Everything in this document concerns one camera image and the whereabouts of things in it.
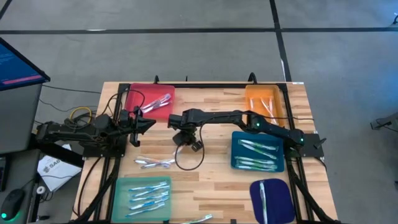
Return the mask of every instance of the computer mouse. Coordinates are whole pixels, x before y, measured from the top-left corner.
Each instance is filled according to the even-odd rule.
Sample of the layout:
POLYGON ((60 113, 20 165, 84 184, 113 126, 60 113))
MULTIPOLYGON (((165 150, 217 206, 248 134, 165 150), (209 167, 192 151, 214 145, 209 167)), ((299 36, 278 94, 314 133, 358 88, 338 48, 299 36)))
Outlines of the computer mouse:
POLYGON ((12 190, 4 199, 1 205, 1 218, 5 221, 13 219, 21 208, 22 201, 24 200, 25 192, 22 189, 12 190))

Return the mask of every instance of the red tray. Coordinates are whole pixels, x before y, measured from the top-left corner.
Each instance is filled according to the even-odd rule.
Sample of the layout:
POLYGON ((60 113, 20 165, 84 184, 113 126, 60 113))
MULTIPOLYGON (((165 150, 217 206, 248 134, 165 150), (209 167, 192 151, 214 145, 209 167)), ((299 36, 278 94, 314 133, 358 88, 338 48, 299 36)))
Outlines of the red tray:
MULTIPOLYGON (((174 102, 174 93, 175 93, 174 86, 160 85, 160 84, 133 83, 130 86, 130 90, 137 90, 140 91, 142 94, 144 94, 145 101, 143 106, 152 103, 153 101, 159 99, 160 97, 168 93, 171 95, 171 99, 169 100, 171 103, 169 105, 152 110, 148 113, 144 113, 145 118, 151 118, 156 120, 168 120, 169 115, 173 113, 173 105, 174 105, 173 102, 174 102)), ((135 106, 140 106, 141 103, 142 103, 141 94, 135 91, 130 91, 126 100, 125 109, 128 111, 132 111, 135 106)))

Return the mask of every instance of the computer monitor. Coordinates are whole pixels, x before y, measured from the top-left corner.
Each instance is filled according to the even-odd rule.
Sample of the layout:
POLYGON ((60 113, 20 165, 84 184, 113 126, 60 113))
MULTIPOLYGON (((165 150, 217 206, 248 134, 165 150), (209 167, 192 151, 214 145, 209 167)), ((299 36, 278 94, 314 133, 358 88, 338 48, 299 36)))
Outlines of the computer monitor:
POLYGON ((0 38, 0 91, 49 81, 50 77, 0 38))

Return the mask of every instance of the wooden table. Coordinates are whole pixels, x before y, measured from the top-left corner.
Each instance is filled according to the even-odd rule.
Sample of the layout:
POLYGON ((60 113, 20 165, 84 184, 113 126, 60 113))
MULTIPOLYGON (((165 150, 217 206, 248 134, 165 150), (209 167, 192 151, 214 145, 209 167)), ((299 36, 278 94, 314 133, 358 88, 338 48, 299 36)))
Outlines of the wooden table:
MULTIPOLYGON (((119 82, 104 83, 98 111, 104 110, 109 98, 117 92, 119 84, 119 82)), ((287 87, 293 115, 298 118, 311 118, 311 109, 304 84, 287 83, 287 87)), ((190 108, 198 108, 203 111, 245 110, 244 88, 176 88, 174 114, 182 114, 184 110, 190 108)), ((315 131, 314 123, 311 120, 295 120, 295 126, 305 133, 315 131)), ((203 164, 197 170, 187 172, 180 170, 175 165, 170 169, 157 167, 141 170, 139 165, 133 162, 137 156, 168 159, 172 157, 176 148, 172 141, 172 136, 176 132, 168 129, 167 123, 156 123, 145 135, 139 136, 141 147, 127 144, 126 155, 121 160, 119 177, 170 176, 172 178, 171 223, 194 220, 209 213, 214 216, 214 219, 209 221, 210 223, 229 223, 231 219, 236 219, 238 223, 257 223, 248 190, 250 184, 256 180, 278 178, 289 185, 289 178, 287 171, 268 173, 232 169, 230 147, 233 131, 240 131, 240 129, 232 124, 207 124, 203 127, 206 155, 203 164)), ((195 154, 189 147, 186 147, 179 155, 178 161, 181 161, 181 166, 189 168, 196 166, 200 158, 201 152, 195 154)), ((96 158, 90 158, 85 162, 79 192, 88 170, 95 160, 96 158)), ((88 178, 83 192, 82 210, 90 204, 98 191, 103 161, 104 159, 100 160, 88 178)), ((317 160, 311 158, 303 158, 303 164, 310 193, 327 215, 337 219, 325 168, 317 160)), ((298 197, 302 218, 307 219, 302 194, 299 191, 298 197)), ((78 195, 75 200, 75 208, 77 208, 77 201, 78 195)), ((105 218, 107 206, 108 193, 103 199, 101 219, 105 218)))

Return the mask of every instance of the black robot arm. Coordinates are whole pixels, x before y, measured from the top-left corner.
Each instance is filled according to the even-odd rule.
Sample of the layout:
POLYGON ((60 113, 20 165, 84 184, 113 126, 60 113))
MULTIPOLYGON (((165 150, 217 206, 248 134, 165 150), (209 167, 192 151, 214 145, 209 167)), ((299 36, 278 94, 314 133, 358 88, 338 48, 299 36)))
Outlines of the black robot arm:
POLYGON ((114 121, 107 114, 101 114, 92 123, 83 126, 46 122, 37 127, 36 140, 41 143, 51 143, 59 140, 78 141, 83 147, 111 148, 121 136, 130 136, 130 143, 138 147, 138 134, 144 134, 156 120, 142 117, 142 111, 134 109, 134 117, 130 112, 122 110, 119 119, 114 121))
POLYGON ((177 145, 192 145, 192 149, 201 149, 202 142, 195 138, 197 127, 204 124, 235 124, 244 132, 257 134, 266 133, 284 140, 288 147, 300 147, 304 145, 304 133, 299 129, 285 129, 278 125, 271 124, 266 119, 252 111, 230 111, 230 112, 204 112, 199 109, 189 109, 181 116, 171 114, 168 127, 179 129, 180 132, 173 137, 177 145), (247 115, 246 123, 243 122, 243 115, 247 115))

